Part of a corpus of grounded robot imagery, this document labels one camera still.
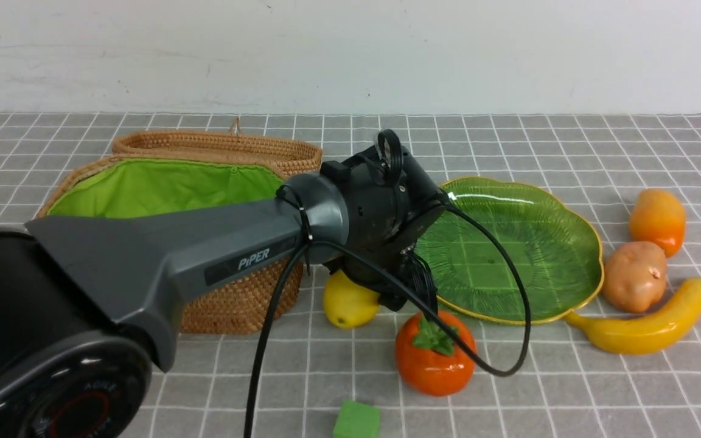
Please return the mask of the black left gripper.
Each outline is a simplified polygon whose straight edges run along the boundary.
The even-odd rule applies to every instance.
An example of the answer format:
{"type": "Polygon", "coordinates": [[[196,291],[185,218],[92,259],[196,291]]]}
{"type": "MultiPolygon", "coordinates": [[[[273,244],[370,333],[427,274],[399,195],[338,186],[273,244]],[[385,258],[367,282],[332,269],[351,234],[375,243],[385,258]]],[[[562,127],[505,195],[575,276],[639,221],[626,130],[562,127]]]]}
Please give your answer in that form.
{"type": "Polygon", "coordinates": [[[342,255],[327,263],[329,272],[378,294],[378,302],[399,311],[408,302],[386,277],[408,286],[431,310],[437,310],[438,288],[426,261],[416,255],[418,238],[445,212],[447,196],[387,128],[376,142],[344,161],[326,161],[321,175],[342,194],[349,216],[345,247],[364,263],[342,255]]]}

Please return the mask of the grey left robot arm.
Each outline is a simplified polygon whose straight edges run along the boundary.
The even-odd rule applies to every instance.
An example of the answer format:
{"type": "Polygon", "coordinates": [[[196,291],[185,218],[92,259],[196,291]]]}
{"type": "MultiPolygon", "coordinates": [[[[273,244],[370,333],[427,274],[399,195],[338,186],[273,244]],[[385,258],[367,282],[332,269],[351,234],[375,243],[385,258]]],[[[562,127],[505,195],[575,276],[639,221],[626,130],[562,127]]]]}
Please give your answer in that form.
{"type": "Polygon", "coordinates": [[[170,370],[197,297],[289,258],[342,266],[398,310],[436,300],[399,278],[448,206],[391,130],[270,198],[148,217],[48,216],[0,227],[0,437],[117,437],[151,368],[170,370]]]}

